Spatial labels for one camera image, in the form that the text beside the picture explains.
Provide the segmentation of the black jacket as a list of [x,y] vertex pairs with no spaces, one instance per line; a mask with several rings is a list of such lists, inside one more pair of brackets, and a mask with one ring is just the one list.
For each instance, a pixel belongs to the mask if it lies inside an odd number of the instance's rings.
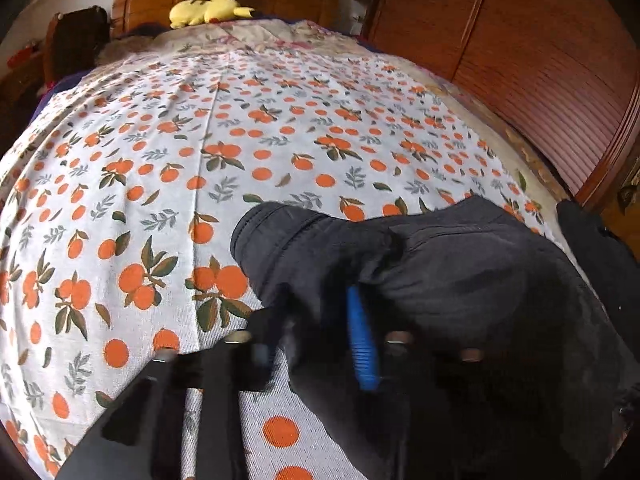
[[639,364],[554,243],[489,200],[349,222],[263,203],[230,252],[265,307],[285,306],[292,390],[346,455],[355,379],[348,290],[383,330],[485,352],[462,374],[480,479],[594,479],[639,416]]

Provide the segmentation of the black garment at bedside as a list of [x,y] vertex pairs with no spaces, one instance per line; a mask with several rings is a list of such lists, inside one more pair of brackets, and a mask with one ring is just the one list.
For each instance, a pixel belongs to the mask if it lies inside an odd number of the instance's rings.
[[606,312],[616,323],[639,327],[639,263],[603,221],[570,200],[556,204],[559,226]]

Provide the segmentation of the orange print bed sheet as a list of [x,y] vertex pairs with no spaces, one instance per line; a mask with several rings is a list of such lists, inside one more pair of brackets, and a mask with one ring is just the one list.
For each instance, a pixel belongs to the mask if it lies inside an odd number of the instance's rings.
[[239,328],[251,206],[359,222],[475,194],[555,238],[552,198],[380,58],[189,44],[103,66],[2,157],[2,426],[52,479],[154,351]]

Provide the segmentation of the wooden louvered wardrobe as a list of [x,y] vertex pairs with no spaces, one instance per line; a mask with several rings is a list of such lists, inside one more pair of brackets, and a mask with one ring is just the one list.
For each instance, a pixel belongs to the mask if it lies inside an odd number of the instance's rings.
[[596,208],[639,131],[639,51],[608,0],[371,0],[363,36],[470,92]]

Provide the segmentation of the red bowl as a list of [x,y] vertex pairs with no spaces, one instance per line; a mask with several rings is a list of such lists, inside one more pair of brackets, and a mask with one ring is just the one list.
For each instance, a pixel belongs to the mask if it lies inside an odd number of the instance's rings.
[[10,70],[14,70],[17,66],[28,61],[33,55],[38,53],[39,50],[39,44],[34,44],[33,42],[26,44],[26,46],[22,47],[8,58],[6,66],[8,66]]

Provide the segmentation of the floral quilt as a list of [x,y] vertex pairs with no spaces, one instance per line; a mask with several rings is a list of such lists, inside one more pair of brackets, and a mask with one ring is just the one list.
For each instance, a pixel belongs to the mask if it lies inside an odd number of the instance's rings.
[[473,127],[489,134],[495,140],[497,148],[505,148],[515,157],[515,168],[521,174],[535,177],[555,200],[560,202],[573,197],[552,163],[534,148],[533,143],[469,92],[413,62],[375,51],[373,47],[354,37],[323,28],[311,21],[287,23],[278,18],[266,18],[175,30],[148,23],[100,47],[94,60],[99,66],[104,66],[163,46],[168,46],[171,51],[178,51],[187,44],[194,46],[198,40],[256,52],[282,48],[288,52],[311,52],[331,58],[349,58],[352,61],[380,58],[411,76],[432,96],[444,100],[454,112],[469,119]]

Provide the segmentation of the dark backpack on chair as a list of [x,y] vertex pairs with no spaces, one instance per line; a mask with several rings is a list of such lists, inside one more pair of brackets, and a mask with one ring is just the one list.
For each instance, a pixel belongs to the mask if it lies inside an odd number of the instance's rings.
[[66,76],[91,70],[108,40],[110,20],[100,6],[55,14],[43,44],[44,83],[50,86]]

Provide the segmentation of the yellow plush toy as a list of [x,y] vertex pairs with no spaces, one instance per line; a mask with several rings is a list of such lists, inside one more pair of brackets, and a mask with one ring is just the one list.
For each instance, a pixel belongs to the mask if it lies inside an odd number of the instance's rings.
[[255,10],[241,6],[236,0],[183,0],[169,12],[172,29],[209,23],[221,23],[237,18],[253,18]]

